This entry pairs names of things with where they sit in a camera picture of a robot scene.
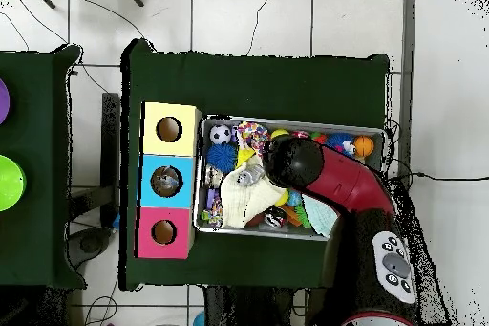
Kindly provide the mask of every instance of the table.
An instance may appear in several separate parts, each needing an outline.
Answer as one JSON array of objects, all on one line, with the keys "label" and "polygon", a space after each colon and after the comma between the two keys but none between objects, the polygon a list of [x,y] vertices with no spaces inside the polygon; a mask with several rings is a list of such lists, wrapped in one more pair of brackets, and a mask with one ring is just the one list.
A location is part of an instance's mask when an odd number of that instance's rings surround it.
[{"label": "table", "polygon": [[121,69],[121,288],[134,289],[140,283],[291,288],[330,285],[335,260],[332,241],[198,232],[186,260],[135,258],[140,103],[190,104],[203,114],[382,128],[387,56],[160,54],[145,40],[135,39],[122,55]]}]

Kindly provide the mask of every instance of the round hole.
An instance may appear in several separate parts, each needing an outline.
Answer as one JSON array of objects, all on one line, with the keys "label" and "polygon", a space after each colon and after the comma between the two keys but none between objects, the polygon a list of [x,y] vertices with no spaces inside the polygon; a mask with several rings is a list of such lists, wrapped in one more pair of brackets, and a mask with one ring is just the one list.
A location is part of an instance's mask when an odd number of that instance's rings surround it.
[{"label": "round hole", "polygon": [[173,197],[182,185],[181,173],[172,166],[158,167],[151,176],[151,188],[160,197]]},{"label": "round hole", "polygon": [[177,236],[177,228],[171,221],[158,221],[151,228],[151,236],[160,245],[169,245]]},{"label": "round hole", "polygon": [[164,117],[157,124],[157,135],[162,141],[177,141],[181,136],[181,123],[173,117]]}]

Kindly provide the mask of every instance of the green tabletop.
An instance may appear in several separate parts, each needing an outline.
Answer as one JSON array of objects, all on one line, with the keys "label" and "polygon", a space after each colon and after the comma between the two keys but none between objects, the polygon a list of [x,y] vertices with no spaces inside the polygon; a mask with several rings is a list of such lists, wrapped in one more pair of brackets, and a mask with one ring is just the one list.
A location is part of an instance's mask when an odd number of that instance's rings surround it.
[{"label": "green tabletop", "polygon": [[0,125],[0,154],[24,170],[17,204],[0,212],[0,284],[82,288],[65,252],[68,221],[67,71],[80,49],[0,52],[11,112]]},{"label": "green tabletop", "polygon": [[[389,59],[160,54],[135,40],[122,56],[122,284],[321,287],[331,279],[333,242],[197,232],[186,260],[134,257],[140,103],[190,104],[203,114],[382,128]],[[128,141],[126,123],[129,122]]]}]

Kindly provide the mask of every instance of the white cloth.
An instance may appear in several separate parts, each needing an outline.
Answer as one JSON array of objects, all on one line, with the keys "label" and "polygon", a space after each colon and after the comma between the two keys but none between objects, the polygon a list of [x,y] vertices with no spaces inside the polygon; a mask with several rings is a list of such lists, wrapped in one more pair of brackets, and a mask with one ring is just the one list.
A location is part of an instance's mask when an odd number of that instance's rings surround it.
[{"label": "white cloth", "polygon": [[223,203],[222,228],[244,228],[255,215],[273,206],[286,192],[270,182],[267,176],[250,186],[238,184],[238,176],[248,165],[262,164],[262,160],[254,155],[239,168],[231,171],[221,183],[221,201]]}]

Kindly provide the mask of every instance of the blue spiky ball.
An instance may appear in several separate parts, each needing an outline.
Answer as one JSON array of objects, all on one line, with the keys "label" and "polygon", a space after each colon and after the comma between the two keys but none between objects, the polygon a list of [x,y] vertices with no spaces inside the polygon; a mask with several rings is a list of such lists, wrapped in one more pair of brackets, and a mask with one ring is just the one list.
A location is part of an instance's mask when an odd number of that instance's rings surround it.
[{"label": "blue spiky ball", "polygon": [[236,147],[231,144],[213,144],[207,152],[207,162],[227,174],[234,170],[237,155]]}]

